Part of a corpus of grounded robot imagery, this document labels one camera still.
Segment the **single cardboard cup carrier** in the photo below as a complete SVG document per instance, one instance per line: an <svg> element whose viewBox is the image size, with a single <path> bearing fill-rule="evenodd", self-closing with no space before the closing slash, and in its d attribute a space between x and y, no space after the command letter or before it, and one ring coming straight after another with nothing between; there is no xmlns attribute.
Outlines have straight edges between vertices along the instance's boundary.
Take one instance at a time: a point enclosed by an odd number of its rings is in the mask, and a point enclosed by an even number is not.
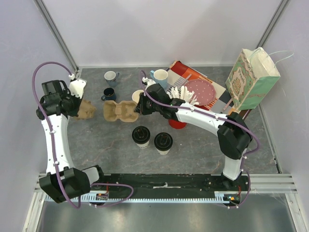
<svg viewBox="0 0 309 232"><path fill-rule="evenodd" d="M123 122L135 122L139 114L134 110L137 106L135 101L105 101L103 105L103 116L106 121L115 122L121 120Z"/></svg>

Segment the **single white paper cup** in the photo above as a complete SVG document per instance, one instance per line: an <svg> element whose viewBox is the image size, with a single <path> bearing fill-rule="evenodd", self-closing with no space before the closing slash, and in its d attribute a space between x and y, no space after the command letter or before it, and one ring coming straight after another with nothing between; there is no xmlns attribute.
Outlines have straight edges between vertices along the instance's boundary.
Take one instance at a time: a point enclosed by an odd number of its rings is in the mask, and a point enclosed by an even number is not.
<svg viewBox="0 0 309 232"><path fill-rule="evenodd" d="M155 147L160 155L167 155L170 149L172 148L171 145L169 146L156 145Z"/></svg>

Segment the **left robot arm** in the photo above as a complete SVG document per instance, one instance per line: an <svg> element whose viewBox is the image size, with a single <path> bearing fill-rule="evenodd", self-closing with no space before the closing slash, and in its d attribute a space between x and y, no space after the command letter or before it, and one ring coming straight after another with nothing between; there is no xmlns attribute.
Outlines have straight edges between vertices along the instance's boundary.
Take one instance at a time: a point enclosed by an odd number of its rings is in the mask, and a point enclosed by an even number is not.
<svg viewBox="0 0 309 232"><path fill-rule="evenodd" d="M46 176L39 179L41 189L56 203L81 197L91 187L101 190L106 185L102 169L92 166L75 168L68 143L69 118L78 115L86 81L78 78L66 85L53 80L42 83L44 96L37 98L36 114L41 120L48 154Z"/></svg>

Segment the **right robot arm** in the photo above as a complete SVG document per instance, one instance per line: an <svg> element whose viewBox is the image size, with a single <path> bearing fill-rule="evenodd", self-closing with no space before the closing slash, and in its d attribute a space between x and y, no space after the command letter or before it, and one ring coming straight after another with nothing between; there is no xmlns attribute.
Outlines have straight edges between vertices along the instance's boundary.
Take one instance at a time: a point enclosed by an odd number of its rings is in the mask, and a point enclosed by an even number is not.
<svg viewBox="0 0 309 232"><path fill-rule="evenodd" d="M165 119L192 124L217 136L221 152L225 155L222 187L233 190L238 184L244 154L253 135L238 113L230 115L212 113L192 106L184 100L171 98L159 84L141 83L143 93L135 112L150 115L158 112Z"/></svg>

